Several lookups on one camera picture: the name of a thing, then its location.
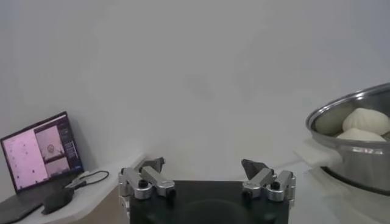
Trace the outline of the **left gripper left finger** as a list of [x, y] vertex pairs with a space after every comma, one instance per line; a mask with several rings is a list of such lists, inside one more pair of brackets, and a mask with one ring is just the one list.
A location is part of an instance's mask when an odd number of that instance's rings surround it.
[[175, 197], [175, 182], [161, 174], [164, 164], [165, 159], [160, 157], [144, 161], [137, 169], [122, 168], [118, 174], [119, 196], [122, 198], [133, 196], [138, 200], [147, 200], [155, 191], [157, 195], [168, 200]]

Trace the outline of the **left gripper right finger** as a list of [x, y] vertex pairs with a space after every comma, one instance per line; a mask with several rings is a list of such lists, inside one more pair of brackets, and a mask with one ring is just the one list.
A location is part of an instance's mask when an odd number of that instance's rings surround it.
[[288, 170], [277, 173], [265, 163], [242, 159], [241, 165], [248, 178], [242, 183], [245, 201], [252, 201], [265, 195], [273, 202], [295, 202], [296, 176]]

